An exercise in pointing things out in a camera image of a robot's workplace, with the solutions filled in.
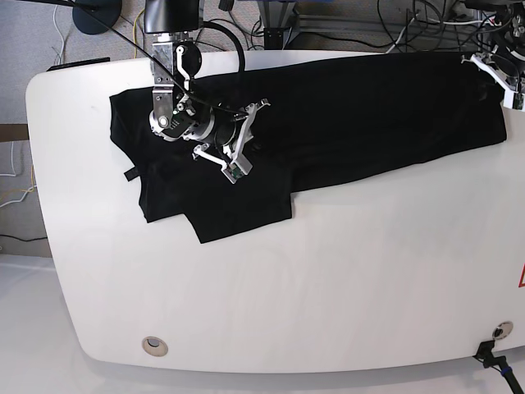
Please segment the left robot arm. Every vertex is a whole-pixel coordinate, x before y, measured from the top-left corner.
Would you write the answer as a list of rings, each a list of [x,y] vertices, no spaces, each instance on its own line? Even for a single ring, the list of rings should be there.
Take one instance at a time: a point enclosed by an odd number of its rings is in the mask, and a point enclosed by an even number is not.
[[[467,9],[490,12],[491,27],[478,33],[488,39],[488,47],[474,53],[470,62],[489,73],[513,99],[514,109],[524,104],[524,2],[466,1]]]

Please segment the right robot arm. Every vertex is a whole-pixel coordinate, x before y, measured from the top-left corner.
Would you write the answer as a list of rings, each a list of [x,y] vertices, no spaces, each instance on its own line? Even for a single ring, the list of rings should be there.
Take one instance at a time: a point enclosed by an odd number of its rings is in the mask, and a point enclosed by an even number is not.
[[[251,126],[259,110],[269,102],[262,99],[243,108],[210,98],[195,83],[202,66],[202,54],[190,32],[210,29],[222,32],[235,46],[237,75],[245,71],[244,49],[226,27],[203,19],[201,1],[147,1],[144,31],[153,34],[150,57],[154,78],[151,131],[168,142],[197,142],[193,158],[205,158],[220,166],[231,183],[250,173],[252,163],[244,146],[252,139]]]

